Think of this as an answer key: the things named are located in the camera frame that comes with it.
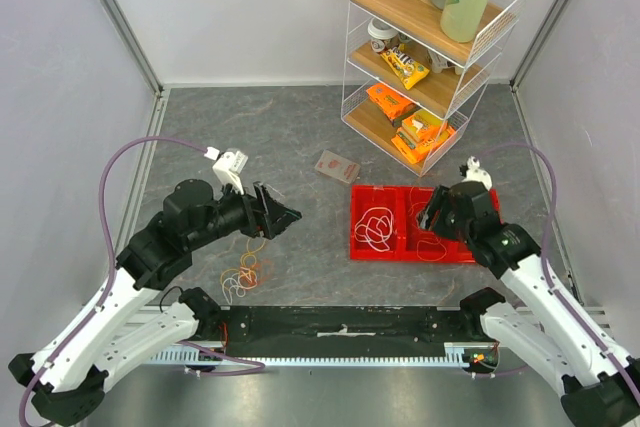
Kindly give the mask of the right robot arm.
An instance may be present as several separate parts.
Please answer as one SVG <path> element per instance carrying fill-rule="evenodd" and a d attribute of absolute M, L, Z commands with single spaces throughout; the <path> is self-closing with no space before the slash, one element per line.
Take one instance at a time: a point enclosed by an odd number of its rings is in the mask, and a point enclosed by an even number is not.
<path fill-rule="evenodd" d="M 638 418 L 638 359 L 555 279 L 529 233 L 502 221 L 483 183 L 437 187 L 417 220 L 424 230 L 462 242 L 535 317 L 527 320 L 484 288 L 460 303 L 457 324 L 465 338 L 488 336 L 513 351 L 556 392 L 575 426 L 624 426 Z"/>

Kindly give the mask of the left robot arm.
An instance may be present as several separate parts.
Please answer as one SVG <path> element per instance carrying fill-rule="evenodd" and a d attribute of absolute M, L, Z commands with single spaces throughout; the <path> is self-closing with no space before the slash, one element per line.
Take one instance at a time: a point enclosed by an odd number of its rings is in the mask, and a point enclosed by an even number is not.
<path fill-rule="evenodd" d="M 38 414 L 73 426 L 96 410 L 119 381 L 169 345 L 208 340 L 220 325 L 220 307 L 201 288 L 186 290 L 150 321 L 120 333 L 127 321 L 192 264 L 192 254 L 234 232 L 272 239 L 301 213 L 255 183 L 251 194 L 226 186 L 220 198 L 203 180 L 179 183 L 163 208 L 116 258 L 115 280 L 105 282 L 83 315 L 92 318 L 69 342 L 57 337 L 36 353 L 16 355 L 9 370 L 26 387 Z"/>

